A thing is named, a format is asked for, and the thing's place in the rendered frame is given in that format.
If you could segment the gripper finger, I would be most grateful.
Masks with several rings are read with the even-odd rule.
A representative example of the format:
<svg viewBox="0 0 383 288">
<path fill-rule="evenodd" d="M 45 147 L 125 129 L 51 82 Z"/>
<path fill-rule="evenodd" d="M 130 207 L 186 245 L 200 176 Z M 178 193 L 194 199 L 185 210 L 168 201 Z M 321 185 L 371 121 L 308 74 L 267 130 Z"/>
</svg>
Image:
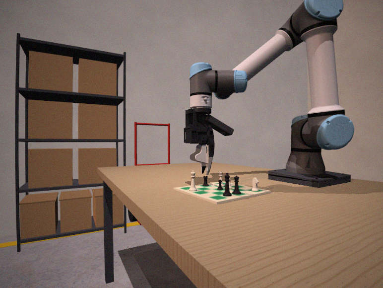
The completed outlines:
<svg viewBox="0 0 383 288">
<path fill-rule="evenodd" d="M 208 175 L 211 169 L 212 160 L 214 156 L 214 135 L 208 139 L 207 145 L 203 144 L 200 148 L 200 153 L 195 155 L 195 160 L 198 162 L 206 163 L 206 174 Z"/>
<path fill-rule="evenodd" d="M 200 153 L 200 148 L 201 148 L 202 145 L 203 145 L 203 143 L 198 144 L 198 145 L 196 146 L 196 150 L 195 150 L 195 152 L 192 153 L 192 154 L 190 155 L 190 160 L 192 160 L 192 161 L 196 161 L 196 160 L 195 160 L 195 155 L 197 155 L 198 153 Z M 197 162 L 197 161 L 196 161 L 196 162 Z M 204 171 L 205 171 L 205 168 L 206 168 L 206 163 L 202 163 L 202 162 L 200 162 L 200 167 L 201 167 L 201 173 L 203 174 Z"/>
</svg>

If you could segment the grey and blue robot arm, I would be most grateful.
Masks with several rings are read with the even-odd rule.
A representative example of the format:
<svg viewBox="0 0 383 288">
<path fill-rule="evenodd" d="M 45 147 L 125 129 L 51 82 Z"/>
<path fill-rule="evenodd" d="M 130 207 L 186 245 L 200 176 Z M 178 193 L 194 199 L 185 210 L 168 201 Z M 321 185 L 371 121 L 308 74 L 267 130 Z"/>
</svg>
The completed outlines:
<svg viewBox="0 0 383 288">
<path fill-rule="evenodd" d="M 321 149 L 345 147 L 354 125 L 339 105 L 333 35 L 343 0 L 304 0 L 273 38 L 231 71 L 212 70 L 209 63 L 190 68 L 190 108 L 212 108 L 218 99 L 245 92 L 247 82 L 279 57 L 306 42 L 311 105 L 307 115 L 293 118 L 291 153 L 286 171 L 325 174 Z"/>
</svg>

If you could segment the green and cream checkered chessboard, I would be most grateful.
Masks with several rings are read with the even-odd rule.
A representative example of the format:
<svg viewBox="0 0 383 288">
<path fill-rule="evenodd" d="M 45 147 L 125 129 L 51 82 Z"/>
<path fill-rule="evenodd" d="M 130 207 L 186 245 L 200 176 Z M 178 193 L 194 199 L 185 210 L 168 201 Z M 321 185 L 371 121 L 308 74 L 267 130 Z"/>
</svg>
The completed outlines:
<svg viewBox="0 0 383 288">
<path fill-rule="evenodd" d="M 258 188 L 258 191 L 252 191 L 252 187 L 239 185 L 239 191 L 241 192 L 241 194 L 234 195 L 232 194 L 232 192 L 235 190 L 235 184 L 231 183 L 232 189 L 230 189 L 230 193 L 232 194 L 232 196 L 225 197 L 223 196 L 223 193 L 225 192 L 226 182 L 223 182 L 224 184 L 224 187 L 222 187 L 223 190 L 217 189 L 218 183 L 219 182 L 208 183 L 209 186 L 203 186 L 203 184 L 195 185 L 195 187 L 197 188 L 197 191 L 189 191 L 191 186 L 177 187 L 177 188 L 174 188 L 174 190 L 214 203 L 214 204 L 222 204 L 226 202 L 231 202 L 231 201 L 236 201 L 240 199 L 245 199 L 245 198 L 250 198 L 254 196 L 271 193 L 271 191 L 269 190 L 264 190 L 259 188 Z"/>
</svg>

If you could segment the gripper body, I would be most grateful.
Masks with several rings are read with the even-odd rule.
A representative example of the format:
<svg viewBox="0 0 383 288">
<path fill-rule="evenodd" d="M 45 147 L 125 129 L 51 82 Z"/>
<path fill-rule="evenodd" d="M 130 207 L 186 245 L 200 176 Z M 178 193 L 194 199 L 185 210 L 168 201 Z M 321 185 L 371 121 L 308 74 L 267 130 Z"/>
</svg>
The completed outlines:
<svg viewBox="0 0 383 288">
<path fill-rule="evenodd" d="M 214 135 L 212 126 L 204 121 L 206 114 L 211 114 L 211 109 L 193 108 L 186 110 L 185 143 L 207 144 L 210 133 Z"/>
</svg>

